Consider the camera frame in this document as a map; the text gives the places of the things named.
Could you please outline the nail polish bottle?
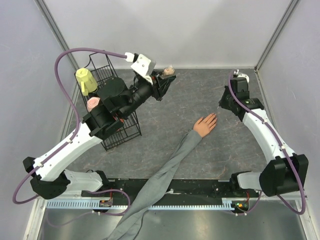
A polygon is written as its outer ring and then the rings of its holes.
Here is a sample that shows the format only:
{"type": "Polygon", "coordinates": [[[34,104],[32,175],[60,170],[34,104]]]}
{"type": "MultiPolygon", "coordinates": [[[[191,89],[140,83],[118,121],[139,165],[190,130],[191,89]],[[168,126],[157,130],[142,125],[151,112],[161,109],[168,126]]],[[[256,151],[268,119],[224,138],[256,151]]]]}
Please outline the nail polish bottle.
{"type": "Polygon", "coordinates": [[[166,76],[172,76],[175,73],[175,69],[173,68],[172,65],[166,67],[163,72],[162,72],[162,76],[166,77],[166,76]]]}

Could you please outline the grey sleeve forearm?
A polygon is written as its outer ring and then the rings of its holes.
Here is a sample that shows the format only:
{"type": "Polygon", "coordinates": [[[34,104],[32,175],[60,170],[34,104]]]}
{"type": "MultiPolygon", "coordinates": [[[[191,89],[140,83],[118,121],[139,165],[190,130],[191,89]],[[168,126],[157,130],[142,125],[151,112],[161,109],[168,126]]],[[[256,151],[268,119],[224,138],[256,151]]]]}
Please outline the grey sleeve forearm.
{"type": "Polygon", "coordinates": [[[139,234],[143,218],[148,208],[158,202],[167,192],[182,160],[199,144],[202,137],[190,130],[186,133],[168,161],[152,175],[141,190],[129,210],[123,215],[109,240],[133,240],[139,234]]]}

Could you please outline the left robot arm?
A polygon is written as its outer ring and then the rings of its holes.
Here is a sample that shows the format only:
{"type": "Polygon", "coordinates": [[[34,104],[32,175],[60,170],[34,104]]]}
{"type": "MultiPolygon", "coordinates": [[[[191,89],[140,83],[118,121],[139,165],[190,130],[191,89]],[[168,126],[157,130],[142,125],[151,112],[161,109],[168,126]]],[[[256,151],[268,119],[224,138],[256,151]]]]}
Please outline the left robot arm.
{"type": "Polygon", "coordinates": [[[43,156],[23,160],[25,170],[32,176],[32,190],[46,200],[71,191],[106,196],[110,185],[103,171],[75,172],[67,167],[87,150],[120,131],[124,121],[148,98],[161,101],[175,79],[175,74],[166,75],[163,71],[153,71],[151,82],[136,74],[131,86],[120,77],[108,79],[97,90],[95,104],[77,129],[43,156]]]}

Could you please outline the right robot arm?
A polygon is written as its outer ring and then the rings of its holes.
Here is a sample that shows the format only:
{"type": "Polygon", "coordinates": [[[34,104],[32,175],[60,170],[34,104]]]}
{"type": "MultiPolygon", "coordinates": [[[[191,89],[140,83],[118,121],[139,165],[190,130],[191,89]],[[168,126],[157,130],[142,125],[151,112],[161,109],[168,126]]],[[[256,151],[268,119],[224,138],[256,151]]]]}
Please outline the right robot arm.
{"type": "Polygon", "coordinates": [[[269,121],[261,101],[250,97],[247,75],[233,74],[225,86],[219,106],[231,111],[250,130],[267,163],[262,172],[232,174],[230,193],[240,197],[247,189],[252,189],[273,197],[303,190],[308,158],[304,154],[296,154],[285,143],[269,121]]]}

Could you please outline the mannequin hand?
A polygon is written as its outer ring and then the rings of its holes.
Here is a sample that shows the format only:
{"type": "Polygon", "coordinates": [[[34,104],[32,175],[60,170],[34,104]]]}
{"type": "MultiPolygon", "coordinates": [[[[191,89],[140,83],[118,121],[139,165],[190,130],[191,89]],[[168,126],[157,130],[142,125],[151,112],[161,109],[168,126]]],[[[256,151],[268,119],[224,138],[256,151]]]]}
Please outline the mannequin hand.
{"type": "Polygon", "coordinates": [[[201,138],[204,138],[216,127],[217,121],[217,115],[215,113],[211,113],[206,117],[201,117],[193,125],[193,130],[198,133],[201,138]]]}

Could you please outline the pink mug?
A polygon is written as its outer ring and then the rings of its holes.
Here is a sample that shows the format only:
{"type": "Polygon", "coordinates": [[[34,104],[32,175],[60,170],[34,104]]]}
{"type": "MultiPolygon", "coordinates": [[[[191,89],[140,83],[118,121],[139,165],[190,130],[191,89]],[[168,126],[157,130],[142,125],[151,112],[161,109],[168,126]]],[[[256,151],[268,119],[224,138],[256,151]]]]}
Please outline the pink mug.
{"type": "Polygon", "coordinates": [[[91,97],[87,102],[86,102],[86,108],[88,112],[91,112],[95,107],[99,105],[100,98],[99,97],[91,97]]]}

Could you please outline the yellow mug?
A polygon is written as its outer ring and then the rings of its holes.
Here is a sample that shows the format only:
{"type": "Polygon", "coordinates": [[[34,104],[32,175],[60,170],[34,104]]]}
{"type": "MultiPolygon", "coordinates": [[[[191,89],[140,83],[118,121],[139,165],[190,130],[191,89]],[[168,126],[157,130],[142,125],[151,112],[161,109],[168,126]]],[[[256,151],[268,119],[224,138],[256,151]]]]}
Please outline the yellow mug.
{"type": "Polygon", "coordinates": [[[75,78],[80,86],[80,91],[83,96],[88,96],[98,89],[98,83],[93,74],[87,68],[80,68],[75,72],[75,78]]]}

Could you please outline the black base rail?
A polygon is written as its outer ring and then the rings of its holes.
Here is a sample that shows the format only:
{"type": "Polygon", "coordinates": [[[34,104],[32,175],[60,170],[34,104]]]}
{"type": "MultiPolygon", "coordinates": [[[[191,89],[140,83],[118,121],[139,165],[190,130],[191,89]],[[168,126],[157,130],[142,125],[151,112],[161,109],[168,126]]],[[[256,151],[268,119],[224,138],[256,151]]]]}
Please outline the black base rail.
{"type": "MultiPolygon", "coordinates": [[[[83,190],[82,198],[93,198],[94,203],[71,204],[72,208],[107,209],[108,207],[126,207],[127,197],[118,192],[104,192],[93,194],[83,190]]],[[[154,209],[194,209],[220,208],[223,199],[237,198],[247,201],[256,198],[259,194],[252,189],[236,189],[230,180],[215,179],[173,179],[164,195],[151,207],[154,209]]]]}

